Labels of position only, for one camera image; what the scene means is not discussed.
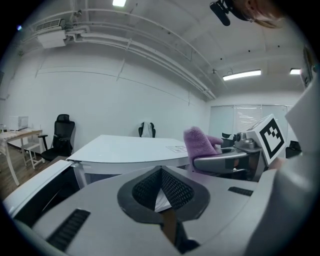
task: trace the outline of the purple fuzzy cloth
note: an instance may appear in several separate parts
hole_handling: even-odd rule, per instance
[[[195,158],[208,157],[222,153],[216,145],[221,145],[223,140],[221,138],[205,135],[199,127],[193,126],[190,129],[185,130],[183,139],[188,152],[190,165],[197,173],[203,172],[194,167],[193,162]]]

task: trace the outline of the black headset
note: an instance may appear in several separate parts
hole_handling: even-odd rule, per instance
[[[233,0],[218,0],[216,2],[210,3],[210,9],[215,13],[215,15],[219,18],[223,25],[229,26],[230,20],[227,17],[227,14],[231,12],[238,19],[246,22],[252,22],[252,20],[248,17],[245,17],[241,11],[235,8]]]

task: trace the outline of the fluorescent light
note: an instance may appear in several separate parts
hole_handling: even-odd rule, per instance
[[[261,75],[261,70],[253,70],[253,71],[248,71],[248,72],[241,72],[241,73],[236,73],[236,74],[230,74],[230,75],[225,75],[223,77],[224,81],[228,81],[231,79],[236,79],[236,78],[245,78],[245,77],[252,77],[252,76],[260,76]]]
[[[291,68],[290,75],[300,75],[300,68]]]
[[[113,0],[112,5],[113,6],[119,6],[124,7],[126,4],[126,0]]]

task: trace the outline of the white ceiling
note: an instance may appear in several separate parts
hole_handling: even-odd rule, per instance
[[[89,25],[91,32],[132,38],[150,46],[187,68],[216,96],[303,89],[300,77],[288,74],[291,68],[301,66],[304,43],[287,21],[282,22],[281,28],[269,29],[230,14],[231,25],[226,27],[210,10],[210,2],[127,0],[124,7],[115,7],[112,0],[48,0],[23,25],[30,26],[24,36],[33,33],[34,23],[58,18],[70,23],[70,11],[82,10],[81,17],[72,18],[73,26]],[[38,47],[37,43],[29,42],[24,50],[34,47]],[[181,54],[192,59],[191,62]],[[192,64],[198,65],[207,77]],[[262,76],[221,80],[231,72],[256,69],[262,69]]]

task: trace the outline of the air conditioning unit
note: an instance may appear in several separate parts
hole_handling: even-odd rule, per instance
[[[36,26],[35,31],[39,34],[37,38],[43,48],[66,46],[65,26],[66,21],[64,19],[55,19]]]
[[[38,34],[47,33],[51,31],[64,30],[66,27],[66,21],[58,18],[39,24],[35,27],[35,32]]]

